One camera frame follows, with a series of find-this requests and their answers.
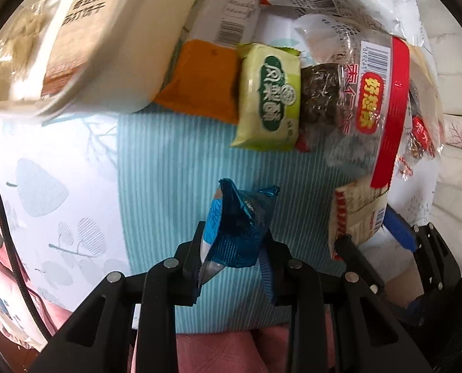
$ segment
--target orange snack package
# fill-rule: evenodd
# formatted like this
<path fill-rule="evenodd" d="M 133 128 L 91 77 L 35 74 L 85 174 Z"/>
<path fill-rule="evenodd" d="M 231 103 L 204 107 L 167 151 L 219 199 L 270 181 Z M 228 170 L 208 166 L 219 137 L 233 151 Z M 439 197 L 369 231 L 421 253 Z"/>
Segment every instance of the orange snack package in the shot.
<path fill-rule="evenodd" d="M 175 112 L 238 123 L 236 49 L 194 39 L 183 45 L 170 83 L 154 101 Z"/>

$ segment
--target dark green oval label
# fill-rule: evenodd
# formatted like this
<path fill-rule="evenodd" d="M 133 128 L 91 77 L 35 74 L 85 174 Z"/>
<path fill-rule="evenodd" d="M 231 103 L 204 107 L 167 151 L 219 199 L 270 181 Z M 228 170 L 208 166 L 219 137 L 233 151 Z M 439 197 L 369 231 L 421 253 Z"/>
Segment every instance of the dark green oval label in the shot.
<path fill-rule="evenodd" d="M 285 85 L 285 72 L 276 56 L 267 56 L 260 69 L 259 113 L 264 127 L 275 132 L 285 115 L 281 102 L 281 88 Z"/>

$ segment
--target green snack package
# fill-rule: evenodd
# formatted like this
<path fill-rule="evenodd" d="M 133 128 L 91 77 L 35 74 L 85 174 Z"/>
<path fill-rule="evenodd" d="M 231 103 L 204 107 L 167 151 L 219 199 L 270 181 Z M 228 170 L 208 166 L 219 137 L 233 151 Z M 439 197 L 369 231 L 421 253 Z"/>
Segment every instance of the green snack package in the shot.
<path fill-rule="evenodd" d="M 290 150 L 298 138 L 300 52 L 251 43 L 238 46 L 238 54 L 239 122 L 231 146 Z"/>

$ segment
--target red stripe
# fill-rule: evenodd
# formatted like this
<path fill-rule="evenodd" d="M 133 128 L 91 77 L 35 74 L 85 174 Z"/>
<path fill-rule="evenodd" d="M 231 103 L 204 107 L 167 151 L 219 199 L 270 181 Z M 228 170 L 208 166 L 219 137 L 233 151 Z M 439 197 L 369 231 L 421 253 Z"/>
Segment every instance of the red stripe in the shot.
<path fill-rule="evenodd" d="M 407 45 L 393 38 L 393 61 L 389 108 L 384 125 L 383 138 L 376 166 L 374 167 L 372 188 L 383 188 L 391 182 L 398 146 L 402 138 L 407 96 L 409 93 L 410 56 Z"/>

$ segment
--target barcode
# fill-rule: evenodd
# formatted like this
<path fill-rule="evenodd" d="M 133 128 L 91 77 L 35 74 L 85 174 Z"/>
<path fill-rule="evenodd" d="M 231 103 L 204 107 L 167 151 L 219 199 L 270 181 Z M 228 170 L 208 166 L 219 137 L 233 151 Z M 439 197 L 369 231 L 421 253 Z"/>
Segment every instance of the barcode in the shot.
<path fill-rule="evenodd" d="M 374 233 L 379 230 L 381 224 L 383 224 L 384 213 L 386 212 L 386 206 L 379 209 L 376 216 L 376 224 L 374 225 Z"/>
<path fill-rule="evenodd" d="M 313 10 L 325 11 L 330 14 L 339 14 L 338 7 L 334 0 L 309 0 Z"/>
<path fill-rule="evenodd" d="M 364 47 L 367 49 L 366 71 L 379 74 L 386 84 L 390 55 L 389 48 L 369 43 L 366 43 Z"/>
<path fill-rule="evenodd" d="M 241 42 L 245 26 L 235 22 L 222 21 L 214 39 L 215 43 L 236 46 Z"/>

